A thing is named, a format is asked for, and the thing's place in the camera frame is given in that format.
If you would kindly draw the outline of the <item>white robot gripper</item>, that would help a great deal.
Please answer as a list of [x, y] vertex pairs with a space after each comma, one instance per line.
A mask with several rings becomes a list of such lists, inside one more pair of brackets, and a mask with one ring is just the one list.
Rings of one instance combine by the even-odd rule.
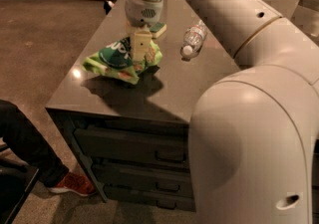
[[160, 20], [162, 6], [162, 1], [126, 0], [125, 12], [131, 24], [127, 25], [127, 33], [134, 62], [142, 61], [149, 50], [152, 33], [147, 25], [151, 26]]

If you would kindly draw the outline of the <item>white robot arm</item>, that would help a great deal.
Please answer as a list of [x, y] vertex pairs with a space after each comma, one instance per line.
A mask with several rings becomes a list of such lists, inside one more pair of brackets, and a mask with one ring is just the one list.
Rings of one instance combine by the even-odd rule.
[[[188, 155], [198, 224], [313, 224], [319, 51], [261, 0], [185, 0], [240, 67], [198, 100]], [[163, 0], [127, 0], [132, 26]]]

